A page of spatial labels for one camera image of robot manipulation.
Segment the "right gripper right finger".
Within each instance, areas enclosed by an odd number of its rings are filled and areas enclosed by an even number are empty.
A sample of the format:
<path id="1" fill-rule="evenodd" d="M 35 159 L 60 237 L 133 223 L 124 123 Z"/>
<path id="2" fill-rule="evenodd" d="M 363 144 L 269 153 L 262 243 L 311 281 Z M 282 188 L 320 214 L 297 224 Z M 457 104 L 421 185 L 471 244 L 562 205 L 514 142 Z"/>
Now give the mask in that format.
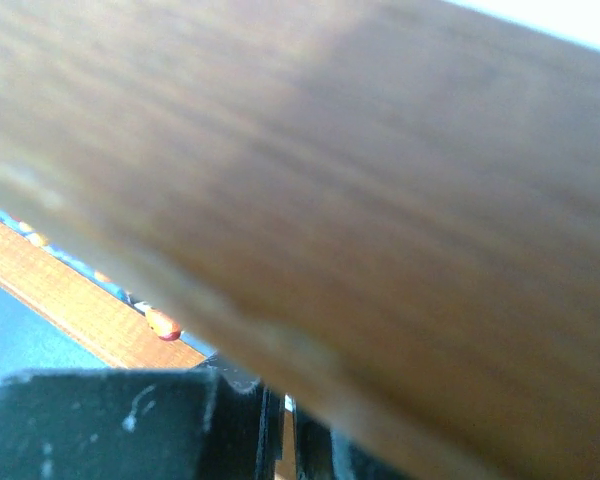
<path id="1" fill-rule="evenodd" d="M 293 409 L 298 479 L 409 479 L 349 437 L 320 423 L 297 402 Z"/>

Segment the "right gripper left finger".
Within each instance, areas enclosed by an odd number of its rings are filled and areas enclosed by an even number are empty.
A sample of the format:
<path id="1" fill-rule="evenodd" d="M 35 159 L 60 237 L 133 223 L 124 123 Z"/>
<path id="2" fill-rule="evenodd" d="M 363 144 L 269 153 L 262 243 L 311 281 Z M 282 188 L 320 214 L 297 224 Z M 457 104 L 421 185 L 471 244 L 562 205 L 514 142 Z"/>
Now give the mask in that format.
<path id="1" fill-rule="evenodd" d="M 0 378 L 0 479 L 270 479 L 283 402 L 214 368 Z"/>

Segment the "orange tiger toy figure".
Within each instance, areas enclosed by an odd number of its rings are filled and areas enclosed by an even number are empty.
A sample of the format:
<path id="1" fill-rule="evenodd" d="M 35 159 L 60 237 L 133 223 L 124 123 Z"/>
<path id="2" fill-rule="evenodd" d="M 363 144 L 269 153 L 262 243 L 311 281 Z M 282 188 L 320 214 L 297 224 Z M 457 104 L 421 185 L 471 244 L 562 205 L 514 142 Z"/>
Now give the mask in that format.
<path id="1" fill-rule="evenodd" d="M 145 312 L 149 328 L 164 341 L 176 341 L 181 336 L 180 325 L 163 312 L 149 308 Z"/>

